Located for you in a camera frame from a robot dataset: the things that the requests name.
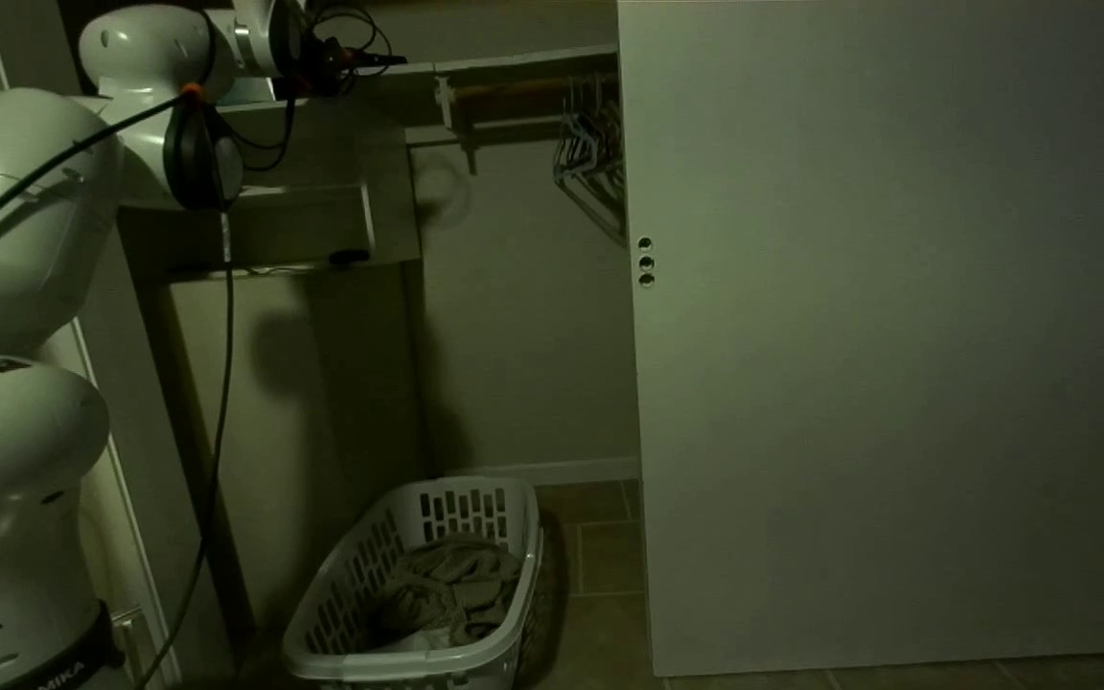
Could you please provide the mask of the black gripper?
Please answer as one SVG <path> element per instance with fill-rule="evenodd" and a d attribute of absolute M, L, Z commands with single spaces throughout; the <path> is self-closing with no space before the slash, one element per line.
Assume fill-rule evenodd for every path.
<path fill-rule="evenodd" d="M 331 19 L 360 19 L 369 40 L 345 47 L 323 35 Z M 385 76 L 402 64 L 390 35 L 372 19 L 360 0 L 275 0 L 271 10 L 275 87 L 285 95 L 345 95 L 360 81 Z"/>

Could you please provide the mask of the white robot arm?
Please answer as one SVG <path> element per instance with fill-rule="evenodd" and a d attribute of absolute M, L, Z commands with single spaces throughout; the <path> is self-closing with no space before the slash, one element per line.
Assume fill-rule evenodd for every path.
<path fill-rule="evenodd" d="M 337 0 L 126 4 L 79 26 L 93 87 L 0 92 L 0 690 L 144 690 L 79 548 L 79 481 L 109 449 L 100 389 L 43 355 L 97 276 L 116 214 L 238 205 L 250 142 L 220 100 L 270 76 L 341 95 L 399 60 L 331 32 Z"/>

